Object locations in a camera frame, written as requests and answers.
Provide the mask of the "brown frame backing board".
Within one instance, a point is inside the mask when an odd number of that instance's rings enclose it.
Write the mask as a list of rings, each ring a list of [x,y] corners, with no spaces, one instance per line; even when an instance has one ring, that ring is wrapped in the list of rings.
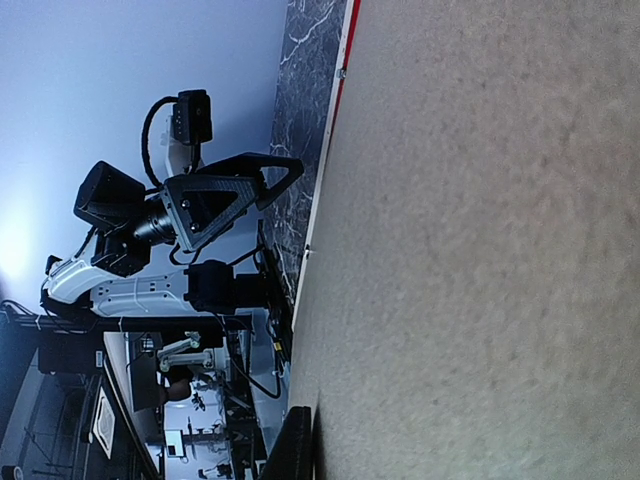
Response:
[[[639,475],[639,5],[362,3],[295,326],[318,479]]]

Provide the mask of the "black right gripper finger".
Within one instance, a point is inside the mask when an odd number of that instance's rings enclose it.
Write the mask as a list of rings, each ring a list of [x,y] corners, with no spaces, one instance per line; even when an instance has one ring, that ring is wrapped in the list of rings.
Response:
[[[313,478],[312,409],[294,406],[287,413],[260,480]]]

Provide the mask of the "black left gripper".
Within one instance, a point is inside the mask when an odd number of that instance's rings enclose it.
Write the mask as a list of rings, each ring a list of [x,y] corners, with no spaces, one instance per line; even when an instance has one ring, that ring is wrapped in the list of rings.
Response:
[[[263,168],[284,168],[286,175],[268,187]],[[304,173],[299,158],[243,153],[197,171],[166,180],[159,191],[142,191],[132,203],[132,248],[148,250],[178,243],[195,252],[215,240],[256,201],[265,210]]]

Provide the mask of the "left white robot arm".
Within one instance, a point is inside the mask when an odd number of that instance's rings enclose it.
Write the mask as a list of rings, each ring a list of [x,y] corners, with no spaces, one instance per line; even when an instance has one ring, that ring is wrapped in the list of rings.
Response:
[[[153,247],[197,254],[230,230],[251,207],[269,207],[304,172],[299,159],[246,153],[173,176],[154,194],[100,161],[81,184],[74,213],[90,224],[67,260],[48,260],[42,305],[60,315],[99,317],[234,314],[265,307],[266,281],[237,274],[217,260],[191,262],[149,277]]]

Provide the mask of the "wooden red-edged picture frame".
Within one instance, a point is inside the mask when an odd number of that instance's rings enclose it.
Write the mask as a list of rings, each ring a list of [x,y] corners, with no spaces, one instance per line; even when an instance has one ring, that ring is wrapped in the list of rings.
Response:
[[[314,184],[314,191],[311,203],[311,210],[308,222],[308,228],[303,245],[302,260],[299,271],[299,278],[294,302],[294,310],[292,316],[291,330],[294,331],[299,320],[301,318],[301,302],[302,293],[304,289],[304,281],[306,278],[307,265],[309,263],[311,254],[313,253],[312,240],[315,230],[316,218],[319,211],[321,189],[323,184],[323,178],[326,168],[326,163],[329,155],[329,150],[332,141],[332,135],[335,128],[335,122],[337,118],[337,112],[342,95],[342,89],[344,81],[347,76],[347,68],[349,62],[349,56],[351,52],[351,46],[354,38],[354,31],[357,25],[359,10],[361,7],[361,1],[347,1],[346,10],[342,24],[342,31],[340,37],[340,43],[338,47],[338,53],[336,57],[336,64],[334,68],[333,82],[331,85],[329,106],[327,110],[327,119],[325,130],[322,137],[322,145],[319,155],[319,163],[317,169],[317,176]]]

